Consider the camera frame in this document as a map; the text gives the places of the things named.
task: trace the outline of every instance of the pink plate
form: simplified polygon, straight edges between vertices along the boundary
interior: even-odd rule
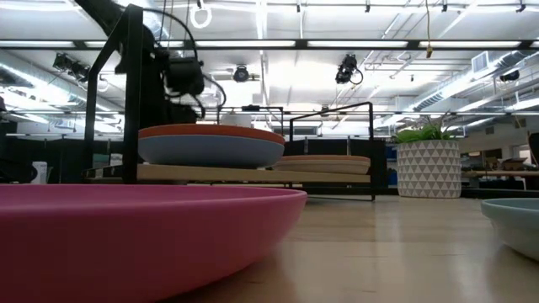
[[[154,302],[268,254],[307,195],[173,185],[0,185],[0,302]]]

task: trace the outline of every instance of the robotic arm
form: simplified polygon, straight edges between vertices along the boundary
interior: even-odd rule
[[[112,0],[75,0],[94,19],[107,36],[110,36],[121,17],[122,8]],[[144,28],[141,82],[140,128],[173,123],[196,123],[199,115],[189,106],[173,104],[170,98],[190,94],[194,98],[204,90],[204,75],[197,58],[174,58],[166,50],[156,47],[152,31]],[[120,42],[116,50],[123,55],[126,43]],[[115,68],[124,73],[123,64]],[[205,115],[202,104],[201,116]]]

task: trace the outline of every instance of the white geometric planter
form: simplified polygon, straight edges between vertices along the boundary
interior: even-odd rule
[[[458,141],[432,140],[398,145],[398,194],[414,198],[459,198]]]

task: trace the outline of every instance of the light blue bowl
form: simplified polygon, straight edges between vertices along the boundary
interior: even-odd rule
[[[176,135],[139,139],[138,153],[151,164],[203,167],[270,167],[285,146],[239,136]]]
[[[481,211],[506,245],[539,261],[539,199],[488,199]]]

